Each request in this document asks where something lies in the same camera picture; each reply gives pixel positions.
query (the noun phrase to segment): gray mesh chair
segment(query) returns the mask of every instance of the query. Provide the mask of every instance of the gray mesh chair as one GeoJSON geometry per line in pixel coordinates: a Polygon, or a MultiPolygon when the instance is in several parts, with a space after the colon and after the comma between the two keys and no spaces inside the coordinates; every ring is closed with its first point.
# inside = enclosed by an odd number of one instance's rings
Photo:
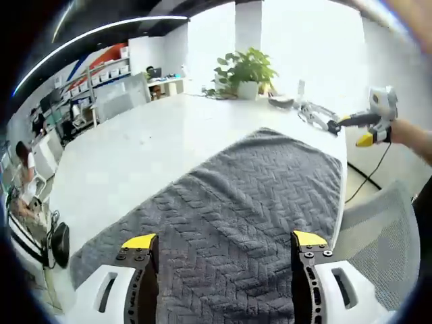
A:
{"type": "Polygon", "coordinates": [[[410,195],[399,181],[344,211],[333,250],[375,286],[379,303],[396,311],[419,275],[420,241],[410,195]]]}

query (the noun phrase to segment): gray moving blanket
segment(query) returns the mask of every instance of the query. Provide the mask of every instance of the gray moving blanket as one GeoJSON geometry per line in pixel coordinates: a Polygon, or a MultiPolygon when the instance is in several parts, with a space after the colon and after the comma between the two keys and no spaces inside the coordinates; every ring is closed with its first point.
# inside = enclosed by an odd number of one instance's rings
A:
{"type": "Polygon", "coordinates": [[[87,242],[71,259],[74,285],[155,232],[158,323],[292,323],[290,232],[331,238],[341,178],[337,159],[260,129],[87,242]]]}

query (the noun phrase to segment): potted plant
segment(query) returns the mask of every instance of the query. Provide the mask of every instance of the potted plant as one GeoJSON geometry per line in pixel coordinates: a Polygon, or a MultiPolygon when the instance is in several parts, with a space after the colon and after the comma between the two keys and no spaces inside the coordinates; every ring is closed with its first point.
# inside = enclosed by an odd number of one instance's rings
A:
{"type": "Polygon", "coordinates": [[[270,86],[271,79],[277,75],[270,68],[269,56],[252,47],[246,53],[236,51],[225,55],[225,59],[218,58],[221,66],[215,68],[217,73],[214,83],[224,84],[222,89],[204,90],[207,96],[238,97],[240,99],[255,100],[259,88],[270,86]]]}

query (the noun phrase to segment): cable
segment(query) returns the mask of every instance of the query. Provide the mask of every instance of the cable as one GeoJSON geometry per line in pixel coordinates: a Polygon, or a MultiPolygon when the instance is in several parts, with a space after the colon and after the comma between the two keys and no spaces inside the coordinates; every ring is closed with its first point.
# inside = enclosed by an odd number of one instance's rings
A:
{"type": "Polygon", "coordinates": [[[368,175],[368,177],[364,180],[364,182],[360,185],[360,187],[358,187],[358,189],[357,189],[356,192],[351,196],[351,198],[348,199],[348,200],[345,202],[346,204],[349,203],[349,202],[350,202],[350,201],[351,201],[351,200],[352,200],[352,199],[353,199],[353,198],[358,194],[358,192],[359,192],[360,189],[363,187],[363,185],[364,185],[366,182],[368,182],[369,179],[371,179],[371,176],[373,176],[373,174],[378,170],[379,166],[381,165],[381,162],[384,160],[384,157],[385,157],[385,155],[387,154],[388,150],[390,149],[390,146],[391,146],[391,145],[392,145],[392,144],[390,143],[389,146],[387,146],[387,148],[386,148],[386,150],[385,150],[383,156],[382,156],[381,159],[379,160],[378,165],[377,165],[377,167],[375,168],[375,170],[373,170],[372,173],[368,175]]]}

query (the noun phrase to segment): black ceiling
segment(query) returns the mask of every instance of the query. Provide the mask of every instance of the black ceiling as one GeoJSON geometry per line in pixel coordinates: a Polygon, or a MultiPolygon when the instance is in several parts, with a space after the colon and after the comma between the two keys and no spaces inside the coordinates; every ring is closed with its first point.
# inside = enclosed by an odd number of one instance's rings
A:
{"type": "Polygon", "coordinates": [[[11,30],[6,36],[6,45],[11,44],[12,51],[8,53],[12,56],[9,58],[10,65],[5,67],[7,82],[2,89],[2,99],[5,100],[0,111],[1,121],[7,121],[45,80],[83,55],[116,43],[127,42],[129,38],[143,35],[164,36],[186,23],[186,20],[137,22],[91,34],[42,64],[23,83],[15,96],[11,96],[19,81],[42,58],[73,38],[99,26],[130,18],[162,15],[190,18],[227,2],[230,0],[44,0],[44,6],[38,6],[40,1],[28,0],[24,5],[17,1],[15,5],[19,9],[9,11],[11,15],[7,17],[8,20],[2,22],[5,25],[4,30],[11,30]],[[53,40],[54,31],[69,6],[70,10],[53,40]]]}

